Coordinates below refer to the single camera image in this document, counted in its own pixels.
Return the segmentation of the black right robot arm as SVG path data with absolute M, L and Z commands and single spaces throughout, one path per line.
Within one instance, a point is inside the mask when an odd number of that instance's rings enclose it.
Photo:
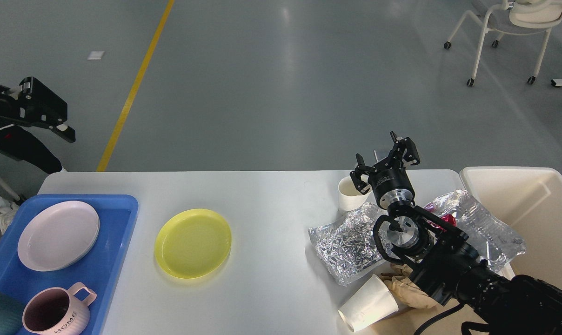
M 373 192 L 377 206 L 387 212 L 373 226 L 376 249 L 383 259 L 411 267 L 409 278 L 437 303 L 458 301 L 415 333 L 469 306 L 483 323 L 463 322 L 463 335 L 562 335 L 562 290 L 528 275 L 509 280 L 491 271 L 468 244 L 467 233 L 415 204 L 406 167 L 421 159 L 410 138 L 390 136 L 393 147 L 387 157 L 368 166 L 357 154 L 350 172 L 357 191 Z

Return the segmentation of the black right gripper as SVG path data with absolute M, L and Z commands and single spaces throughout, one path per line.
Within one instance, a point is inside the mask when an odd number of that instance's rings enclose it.
M 398 136 L 394 131 L 389 132 L 389 135 L 394 146 L 389 151 L 388 161 L 368 166 L 361 154 L 355 154 L 357 164 L 349 174 L 360 194 L 366 195 L 373 190 L 376 203 L 383 210 L 388 210 L 395 203 L 414 203 L 415 191 L 406 169 L 421 163 L 416 144 L 411 138 Z M 369 176 L 369 183 L 362 179 L 365 175 Z

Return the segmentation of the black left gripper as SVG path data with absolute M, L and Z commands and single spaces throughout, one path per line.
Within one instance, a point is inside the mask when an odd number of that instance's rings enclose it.
M 67 103 L 34 77 L 17 87 L 0 84 L 0 129 L 10 125 L 51 130 L 67 142 L 75 142 L 75 130 L 66 125 Z

